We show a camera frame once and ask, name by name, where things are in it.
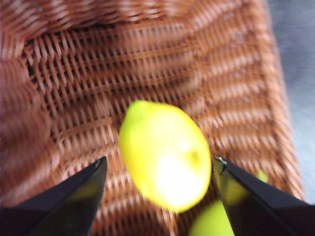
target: lemon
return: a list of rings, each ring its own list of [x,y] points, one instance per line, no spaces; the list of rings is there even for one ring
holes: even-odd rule
[[[206,194],[211,177],[209,146],[180,108],[134,101],[120,129],[119,147],[134,184],[155,204],[183,212]]]

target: woven basket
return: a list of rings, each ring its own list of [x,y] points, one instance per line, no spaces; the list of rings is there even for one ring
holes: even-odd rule
[[[185,110],[219,153],[303,198],[279,58],[261,0],[2,0],[1,205],[107,156],[92,235],[187,235],[144,199],[118,149],[135,99]]]

